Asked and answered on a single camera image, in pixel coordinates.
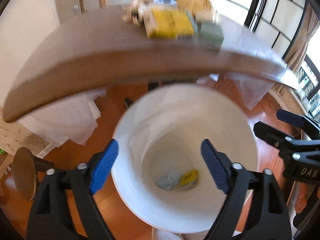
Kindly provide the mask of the light blue mask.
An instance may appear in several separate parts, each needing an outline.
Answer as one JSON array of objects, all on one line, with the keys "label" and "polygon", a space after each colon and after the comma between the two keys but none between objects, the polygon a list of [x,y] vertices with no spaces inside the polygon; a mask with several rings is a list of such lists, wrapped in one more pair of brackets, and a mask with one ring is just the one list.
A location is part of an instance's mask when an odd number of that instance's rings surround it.
[{"label": "light blue mask", "polygon": [[170,191],[179,184],[181,173],[172,170],[157,181],[157,186],[163,190]]}]

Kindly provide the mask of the teal rectangular box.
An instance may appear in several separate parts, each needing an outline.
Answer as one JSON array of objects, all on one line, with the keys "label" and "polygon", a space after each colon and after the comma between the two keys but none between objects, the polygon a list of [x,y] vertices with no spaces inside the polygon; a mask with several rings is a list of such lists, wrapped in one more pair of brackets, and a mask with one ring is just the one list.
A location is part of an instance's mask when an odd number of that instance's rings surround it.
[{"label": "teal rectangular box", "polygon": [[200,40],[215,44],[219,47],[222,46],[224,41],[223,29],[219,24],[214,22],[202,22],[198,36]]}]

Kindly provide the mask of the yellow paper packaging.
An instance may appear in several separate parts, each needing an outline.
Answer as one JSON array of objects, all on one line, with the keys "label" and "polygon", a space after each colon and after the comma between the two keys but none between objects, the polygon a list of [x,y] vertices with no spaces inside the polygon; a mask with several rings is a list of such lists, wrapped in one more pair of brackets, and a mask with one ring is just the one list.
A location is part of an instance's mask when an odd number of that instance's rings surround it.
[{"label": "yellow paper packaging", "polygon": [[196,34],[190,16],[178,9],[152,9],[144,15],[144,26],[148,38],[178,39]]}]

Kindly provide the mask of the white trash bin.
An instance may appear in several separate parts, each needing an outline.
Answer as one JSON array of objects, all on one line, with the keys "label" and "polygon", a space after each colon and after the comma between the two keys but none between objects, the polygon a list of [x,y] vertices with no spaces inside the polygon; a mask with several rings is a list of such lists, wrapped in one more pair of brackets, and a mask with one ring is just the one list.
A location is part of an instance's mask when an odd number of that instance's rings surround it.
[{"label": "white trash bin", "polygon": [[[197,85],[144,95],[121,117],[113,138],[119,152],[112,178],[123,202],[145,223],[173,233],[209,230],[225,200],[201,156],[205,139],[248,170],[260,166],[246,114],[222,93]],[[172,170],[181,173],[179,184],[159,188]]]}]

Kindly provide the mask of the round wooden stool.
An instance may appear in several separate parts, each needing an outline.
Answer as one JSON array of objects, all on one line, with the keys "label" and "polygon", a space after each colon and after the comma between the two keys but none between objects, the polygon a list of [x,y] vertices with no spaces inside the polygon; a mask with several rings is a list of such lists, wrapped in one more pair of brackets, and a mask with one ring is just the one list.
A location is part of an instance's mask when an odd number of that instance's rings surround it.
[{"label": "round wooden stool", "polygon": [[19,148],[12,162],[14,182],[19,194],[26,201],[32,201],[39,185],[38,173],[46,173],[53,167],[54,163],[34,156],[28,148]]}]

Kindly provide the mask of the beige curtain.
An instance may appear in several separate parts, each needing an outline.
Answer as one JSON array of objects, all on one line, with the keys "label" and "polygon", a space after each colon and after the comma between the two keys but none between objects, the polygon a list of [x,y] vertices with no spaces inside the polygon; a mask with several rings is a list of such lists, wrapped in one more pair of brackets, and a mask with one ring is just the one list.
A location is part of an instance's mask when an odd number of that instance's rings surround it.
[{"label": "beige curtain", "polygon": [[304,16],[302,19],[302,25],[298,30],[298,35],[294,40],[294,43],[289,50],[288,54],[285,56],[285,62],[287,66],[296,73],[298,68],[302,65],[309,42],[313,35],[319,28],[319,18],[314,12],[311,5],[308,4]]}]

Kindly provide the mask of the black framed sliding screen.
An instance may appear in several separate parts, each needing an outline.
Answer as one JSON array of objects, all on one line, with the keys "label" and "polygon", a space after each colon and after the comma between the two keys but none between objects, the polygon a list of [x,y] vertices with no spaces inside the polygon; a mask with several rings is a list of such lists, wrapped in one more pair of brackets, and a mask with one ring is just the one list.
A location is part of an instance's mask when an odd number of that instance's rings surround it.
[{"label": "black framed sliding screen", "polygon": [[307,0],[210,0],[218,13],[255,33],[282,58],[298,37]]}]

